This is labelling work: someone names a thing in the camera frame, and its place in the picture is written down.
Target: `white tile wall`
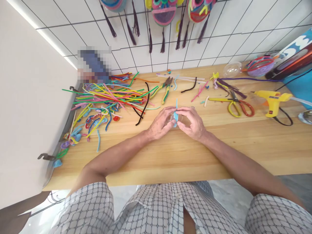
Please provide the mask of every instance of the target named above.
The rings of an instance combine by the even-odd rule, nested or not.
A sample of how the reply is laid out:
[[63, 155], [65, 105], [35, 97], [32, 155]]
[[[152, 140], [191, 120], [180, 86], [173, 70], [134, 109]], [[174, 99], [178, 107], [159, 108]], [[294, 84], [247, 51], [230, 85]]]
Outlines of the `white tile wall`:
[[[159, 72], [197, 66], [244, 61], [266, 52], [281, 50], [312, 26], [311, 0], [219, 0], [210, 14], [201, 44], [197, 44], [204, 22], [189, 23], [185, 10], [180, 49], [176, 50], [177, 22], [184, 7], [177, 8], [174, 20], [165, 28], [158, 26], [144, 0], [135, 0], [140, 36], [137, 45], [129, 37], [126, 17], [134, 23], [131, 0], [125, 11], [105, 9], [117, 33], [113, 38], [98, 0], [9, 0], [14, 2], [57, 45], [63, 56], [77, 65], [81, 46], [111, 47], [108, 55], [112, 73]], [[153, 51], [149, 54], [148, 21]], [[188, 27], [186, 47], [182, 48]], [[160, 53], [164, 31], [165, 52]]]

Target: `hanging mask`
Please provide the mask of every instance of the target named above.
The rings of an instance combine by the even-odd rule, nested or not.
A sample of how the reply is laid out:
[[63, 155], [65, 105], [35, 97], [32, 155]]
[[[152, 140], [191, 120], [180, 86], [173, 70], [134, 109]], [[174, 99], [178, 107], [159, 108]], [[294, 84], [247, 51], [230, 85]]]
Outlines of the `hanging mask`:
[[[145, 6], [147, 9], [151, 10], [154, 21], [162, 27], [165, 27], [171, 23], [175, 17], [176, 8], [178, 5], [183, 4], [184, 0], [145, 0]], [[165, 52], [165, 39], [164, 32], [162, 31], [162, 48], [161, 53]], [[149, 51], [152, 52], [152, 38], [151, 33], [149, 34]]]
[[216, 0], [188, 0], [188, 17], [194, 23], [202, 22], [205, 18], [206, 22], [204, 23], [201, 33], [199, 35], [197, 43], [202, 42], [202, 38], [205, 34], [208, 19], [210, 16], [210, 12], [212, 7], [215, 5]]
[[[106, 13], [104, 11], [103, 6], [105, 6], [106, 9], [108, 9], [108, 10], [110, 10], [112, 12], [119, 13], [121, 11], [124, 11], [124, 8], [125, 8], [125, 6], [127, 4], [127, 0], [99, 0], [99, 2], [100, 2], [100, 5], [101, 5], [101, 8], [102, 8], [102, 11], [104, 13], [106, 22], [107, 22], [107, 24], [108, 24], [108, 26], [109, 26], [109, 28], [111, 30], [112, 36], [113, 37], [117, 37], [117, 34], [116, 34], [115, 30], [113, 29], [113, 26], [111, 25], [109, 18], [106, 16]], [[136, 10], [134, 8], [133, 0], [132, 0], [132, 7], [133, 7], [133, 15], [134, 15], [133, 31], [131, 31], [131, 28], [129, 26], [126, 12], [124, 12], [124, 14], [125, 14], [125, 17], [126, 17], [127, 28], [128, 28], [128, 31], [129, 31], [129, 35], [130, 35], [131, 41], [132, 41], [133, 45], [136, 46], [137, 44], [136, 44], [136, 41], [135, 41], [134, 36], [133, 36], [132, 33], [135, 33], [137, 36], [140, 36], [140, 29], [139, 29], [139, 24], [138, 24], [138, 20], [137, 20], [137, 14], [136, 14]]]

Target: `hand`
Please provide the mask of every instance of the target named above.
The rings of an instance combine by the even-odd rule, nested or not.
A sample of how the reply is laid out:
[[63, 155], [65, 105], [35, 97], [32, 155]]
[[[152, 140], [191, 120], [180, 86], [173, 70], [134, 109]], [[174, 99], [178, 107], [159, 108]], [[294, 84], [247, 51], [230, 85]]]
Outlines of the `hand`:
[[147, 135], [151, 140], [157, 140], [163, 137], [176, 123], [176, 120], [171, 120], [166, 123], [168, 116], [176, 111], [176, 107], [168, 106], [162, 109], [162, 111], [156, 116], [154, 122], [147, 130]]
[[185, 132], [188, 136], [196, 141], [200, 141], [207, 133], [202, 118], [198, 115], [193, 107], [180, 107], [176, 111], [177, 114], [185, 115], [191, 122], [190, 127], [180, 121], [177, 122], [178, 127]]

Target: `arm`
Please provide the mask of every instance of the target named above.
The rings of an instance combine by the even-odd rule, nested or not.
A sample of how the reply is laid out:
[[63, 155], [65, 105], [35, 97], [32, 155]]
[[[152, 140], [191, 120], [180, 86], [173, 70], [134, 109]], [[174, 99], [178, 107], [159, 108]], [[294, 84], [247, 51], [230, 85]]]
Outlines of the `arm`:
[[190, 127], [177, 122], [179, 128], [194, 140], [205, 145], [223, 164], [231, 176], [252, 195], [264, 193], [283, 197], [303, 207], [300, 199], [293, 194], [278, 177], [273, 176], [260, 164], [228, 146], [205, 129], [203, 121], [194, 108], [178, 108], [177, 114], [187, 116]]
[[168, 116], [174, 111], [175, 107], [165, 107], [147, 130], [108, 148], [91, 160], [82, 169], [68, 196], [88, 184], [106, 182], [106, 176], [116, 172], [148, 143], [164, 136], [175, 124], [172, 120], [165, 126]]

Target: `white wall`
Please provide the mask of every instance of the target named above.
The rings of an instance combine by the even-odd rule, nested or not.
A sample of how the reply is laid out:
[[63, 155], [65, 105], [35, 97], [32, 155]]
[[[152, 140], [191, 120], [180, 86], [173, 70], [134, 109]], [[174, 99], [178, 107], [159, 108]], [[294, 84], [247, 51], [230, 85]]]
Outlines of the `white wall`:
[[41, 192], [68, 117], [77, 71], [6, 1], [0, 1], [0, 209]]
[[[204, 24], [190, 23], [187, 45], [175, 50], [176, 24], [180, 20], [179, 7], [171, 23], [164, 28], [165, 52], [160, 53], [162, 30], [146, 12], [144, 0], [134, 0], [141, 35], [134, 46], [129, 38], [122, 11], [120, 16], [106, 10], [117, 37], [113, 38], [98, 0], [10, 0], [25, 9], [36, 22], [37, 31], [45, 32], [61, 49], [62, 54], [77, 65], [80, 46], [107, 49], [113, 73], [159, 72], [167, 69], [208, 66], [229, 61], [244, 61], [280, 51], [312, 26], [311, 0], [218, 0], [211, 11], [204, 39], [197, 39]], [[131, 0], [125, 12], [130, 27], [134, 17]], [[149, 54], [147, 17], [152, 33], [153, 52]], [[185, 11], [181, 40], [189, 22]]]

